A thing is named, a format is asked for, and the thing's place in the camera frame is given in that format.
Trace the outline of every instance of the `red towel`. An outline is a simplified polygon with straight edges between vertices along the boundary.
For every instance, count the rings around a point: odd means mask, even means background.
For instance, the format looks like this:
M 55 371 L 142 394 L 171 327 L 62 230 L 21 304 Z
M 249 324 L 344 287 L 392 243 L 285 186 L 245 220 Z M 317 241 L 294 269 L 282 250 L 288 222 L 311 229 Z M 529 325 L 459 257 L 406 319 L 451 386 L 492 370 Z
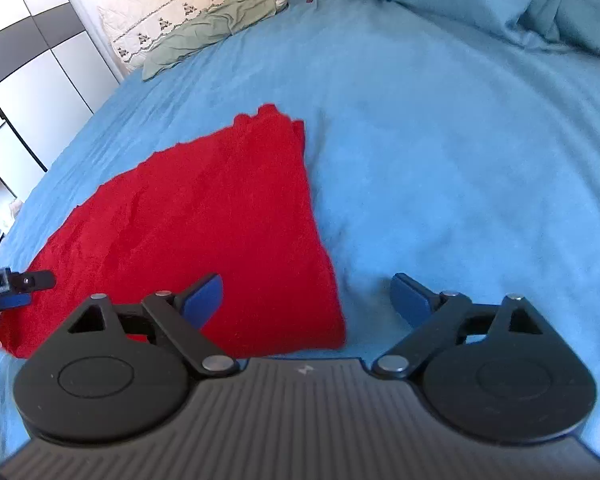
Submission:
M 304 169 L 304 125 L 275 106 L 154 153 L 69 215 L 29 270 L 58 284 L 0 314 L 0 339 L 28 357 L 94 292 L 136 303 L 218 272 L 224 301 L 202 332 L 234 357 L 344 342 L 329 257 Z

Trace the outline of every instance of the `blue duvet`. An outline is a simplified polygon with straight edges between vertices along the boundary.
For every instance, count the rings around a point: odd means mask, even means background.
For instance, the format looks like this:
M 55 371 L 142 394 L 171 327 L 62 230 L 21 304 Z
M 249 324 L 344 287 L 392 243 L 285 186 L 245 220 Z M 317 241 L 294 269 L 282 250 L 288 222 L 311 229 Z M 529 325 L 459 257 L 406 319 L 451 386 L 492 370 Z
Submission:
M 302 355 L 371 360 L 403 338 L 395 272 L 480 302 L 522 292 L 596 378 L 583 437 L 600 453 L 600 58 L 525 52 L 386 0 L 295 0 L 140 76 L 33 190 L 0 266 L 25 269 L 111 177 L 271 102 L 305 120 L 315 218 L 347 319 L 341 351 Z M 20 365 L 0 355 L 0 460 L 26 440 L 11 397 Z

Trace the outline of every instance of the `blue bedsheet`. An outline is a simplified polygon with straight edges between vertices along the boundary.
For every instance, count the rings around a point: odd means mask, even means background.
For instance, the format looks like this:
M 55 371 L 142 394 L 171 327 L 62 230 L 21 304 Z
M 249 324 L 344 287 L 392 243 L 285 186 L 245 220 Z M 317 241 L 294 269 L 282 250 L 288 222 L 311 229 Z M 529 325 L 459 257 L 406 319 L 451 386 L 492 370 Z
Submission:
M 600 453 L 593 56 L 525 52 L 385 0 L 292 1 L 154 80 L 129 77 L 33 190 L 0 266 L 25 269 L 111 177 L 267 102 L 306 122 L 315 218 L 347 318 L 340 352 L 303 355 L 370 360 L 406 335 L 388 299 L 394 272 L 487 303 L 522 292 L 596 378 L 584 439 Z M 0 460 L 26 439 L 10 393 L 19 366 L 0 356 Z

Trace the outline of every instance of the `ribbed gray surface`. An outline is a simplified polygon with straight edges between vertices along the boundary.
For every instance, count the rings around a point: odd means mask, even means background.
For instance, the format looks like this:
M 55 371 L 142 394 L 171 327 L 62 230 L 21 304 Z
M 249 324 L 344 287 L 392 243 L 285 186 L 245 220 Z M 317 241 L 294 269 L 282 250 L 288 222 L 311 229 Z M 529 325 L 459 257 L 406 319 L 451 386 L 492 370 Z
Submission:
M 440 424 L 401 381 L 357 360 L 252 359 L 203 382 L 151 434 L 110 447 L 32 441 L 0 470 L 9 480 L 600 479 L 575 439 L 488 446 Z

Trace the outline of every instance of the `green pillowcase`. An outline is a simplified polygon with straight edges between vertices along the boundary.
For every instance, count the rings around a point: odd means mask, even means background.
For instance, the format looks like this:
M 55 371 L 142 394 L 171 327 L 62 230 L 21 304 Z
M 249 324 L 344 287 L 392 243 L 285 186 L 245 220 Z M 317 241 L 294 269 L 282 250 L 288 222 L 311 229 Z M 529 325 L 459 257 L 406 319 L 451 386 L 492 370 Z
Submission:
M 276 0 L 225 0 L 184 22 L 152 48 L 144 60 L 142 79 L 147 81 L 206 46 L 276 13 Z

